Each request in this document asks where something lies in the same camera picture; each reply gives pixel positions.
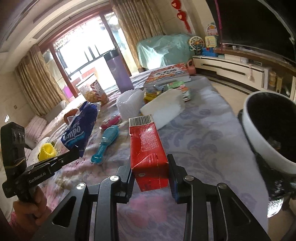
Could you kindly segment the left hand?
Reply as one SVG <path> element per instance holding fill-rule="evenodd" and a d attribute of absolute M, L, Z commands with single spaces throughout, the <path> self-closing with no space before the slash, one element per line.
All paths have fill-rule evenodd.
<path fill-rule="evenodd" d="M 33 203 L 20 200 L 13 203 L 17 223 L 27 230 L 41 226 L 52 212 L 47 206 L 47 198 L 39 186 L 37 186 L 33 197 Z"/>

